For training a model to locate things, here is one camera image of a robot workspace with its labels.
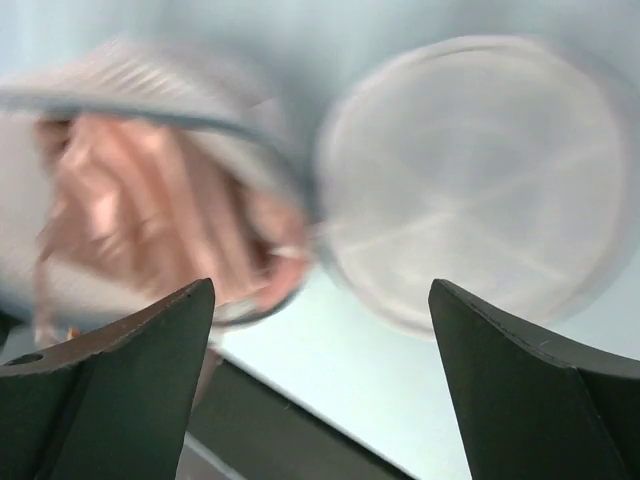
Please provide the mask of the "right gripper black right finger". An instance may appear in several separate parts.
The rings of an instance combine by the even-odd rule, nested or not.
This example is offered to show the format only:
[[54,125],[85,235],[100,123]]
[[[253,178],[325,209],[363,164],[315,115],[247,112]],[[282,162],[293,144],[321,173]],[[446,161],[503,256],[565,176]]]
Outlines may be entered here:
[[446,281],[429,307],[475,479],[636,479],[639,363]]

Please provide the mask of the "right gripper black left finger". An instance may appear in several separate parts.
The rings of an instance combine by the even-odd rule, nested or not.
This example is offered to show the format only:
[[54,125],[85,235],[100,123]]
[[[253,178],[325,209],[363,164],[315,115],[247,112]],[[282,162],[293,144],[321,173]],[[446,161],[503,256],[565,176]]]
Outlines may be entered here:
[[199,280],[2,365],[2,478],[174,478],[214,304]]

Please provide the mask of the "white mesh laundry bag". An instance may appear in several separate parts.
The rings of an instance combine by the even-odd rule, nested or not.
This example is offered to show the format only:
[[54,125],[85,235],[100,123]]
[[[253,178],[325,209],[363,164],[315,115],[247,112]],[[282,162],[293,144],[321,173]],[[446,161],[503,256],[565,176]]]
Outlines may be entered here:
[[[1,82],[3,297],[32,318],[53,199],[34,127],[81,115],[191,133],[236,176],[303,211],[301,286],[266,311],[216,302],[214,335],[280,310],[314,268],[427,338],[436,278],[557,321],[599,296],[633,242],[639,90],[593,56],[511,35],[414,49],[338,100],[305,154],[281,93],[243,58],[116,41]],[[157,300],[57,258],[47,272],[57,342],[69,326]]]

